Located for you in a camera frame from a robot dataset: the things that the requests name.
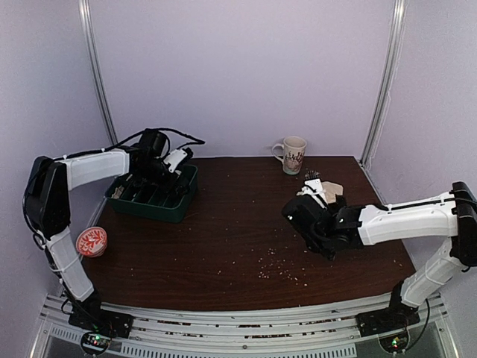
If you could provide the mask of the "cream underwear navy trim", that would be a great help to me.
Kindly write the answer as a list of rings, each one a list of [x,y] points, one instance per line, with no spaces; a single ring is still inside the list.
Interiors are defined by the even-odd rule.
[[[343,186],[338,183],[324,181],[322,183],[322,187],[327,204],[336,203],[338,201],[338,198],[341,197],[344,193]]]

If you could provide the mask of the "green compartment tray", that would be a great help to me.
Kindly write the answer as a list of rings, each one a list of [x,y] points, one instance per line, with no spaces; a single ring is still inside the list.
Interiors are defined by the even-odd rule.
[[[134,180],[130,175],[122,175],[107,189],[105,198],[117,213],[179,223],[186,216],[197,188],[198,167],[185,165],[170,192],[152,183]]]

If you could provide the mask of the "white patterned ceramic mug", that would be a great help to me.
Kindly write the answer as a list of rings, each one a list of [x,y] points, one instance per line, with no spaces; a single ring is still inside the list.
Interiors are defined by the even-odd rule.
[[[298,175],[305,157],[307,141],[299,136],[288,136],[271,148],[271,154],[281,162],[287,175]]]

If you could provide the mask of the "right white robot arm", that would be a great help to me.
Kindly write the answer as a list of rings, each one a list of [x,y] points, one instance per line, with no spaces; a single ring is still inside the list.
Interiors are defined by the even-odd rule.
[[[333,260],[339,251],[401,239],[442,236],[424,267],[393,289],[382,323],[395,330],[455,273],[476,266],[476,197],[462,181],[435,197],[401,204],[328,204],[318,179],[306,180],[282,209],[306,247]]]

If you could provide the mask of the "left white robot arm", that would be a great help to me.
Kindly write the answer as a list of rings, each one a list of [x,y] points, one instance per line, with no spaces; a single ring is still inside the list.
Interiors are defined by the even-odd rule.
[[[37,157],[22,198],[25,223],[38,248],[45,252],[50,269],[57,275],[79,320],[91,331],[107,325],[101,299],[80,262],[71,238],[70,192],[106,178],[130,175],[144,182],[172,188],[180,167],[193,155],[189,147],[163,148],[170,144],[167,129],[147,128],[106,148]]]

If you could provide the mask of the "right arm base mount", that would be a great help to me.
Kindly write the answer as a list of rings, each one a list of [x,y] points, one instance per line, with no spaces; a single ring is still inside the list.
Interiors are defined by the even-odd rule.
[[[359,313],[356,323],[361,337],[379,335],[394,330],[404,330],[409,325],[418,324],[420,316],[414,311],[409,314],[397,313],[388,308]]]

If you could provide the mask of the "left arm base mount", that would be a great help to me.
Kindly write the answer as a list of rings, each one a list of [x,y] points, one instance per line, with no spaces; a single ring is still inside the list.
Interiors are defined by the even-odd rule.
[[[100,333],[112,338],[128,338],[133,326],[133,316],[124,313],[102,310],[100,318],[93,320],[79,313],[72,313],[68,323],[71,326]]]

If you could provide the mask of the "left aluminium frame post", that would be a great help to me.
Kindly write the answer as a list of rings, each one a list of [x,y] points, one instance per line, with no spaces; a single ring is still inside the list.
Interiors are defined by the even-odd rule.
[[[95,33],[92,23],[90,1],[79,0],[78,10],[92,73],[95,95],[98,101],[102,122],[104,124],[110,145],[116,145],[119,141],[115,125],[113,124],[113,118],[104,87],[104,79],[101,73],[101,65],[98,57],[98,50],[95,42]]]

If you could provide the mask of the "aluminium frame post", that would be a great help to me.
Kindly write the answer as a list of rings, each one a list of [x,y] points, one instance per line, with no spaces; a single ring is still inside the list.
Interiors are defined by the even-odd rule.
[[[370,168],[372,159],[375,156],[382,129],[384,127],[388,105],[391,101],[391,87],[398,67],[399,55],[402,47],[402,35],[405,27],[407,3],[408,2],[405,0],[394,1],[382,79],[360,160],[365,168]]]
[[[98,101],[102,122],[104,124],[110,145],[116,145],[119,141],[115,125],[113,124],[113,118],[104,87],[104,79],[101,73],[101,65],[98,57],[98,50],[95,42],[95,33],[92,23],[90,1],[79,0],[78,10],[92,73],[95,95]]]

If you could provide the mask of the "right aluminium frame post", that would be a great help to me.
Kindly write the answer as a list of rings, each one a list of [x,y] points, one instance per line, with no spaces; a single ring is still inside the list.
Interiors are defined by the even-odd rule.
[[[407,3],[408,2],[405,0],[394,1],[382,79],[360,160],[365,168],[370,168],[372,159],[375,156],[382,129],[384,127],[388,105],[391,101],[391,87],[398,67],[399,55],[402,47],[402,35],[405,27]]]

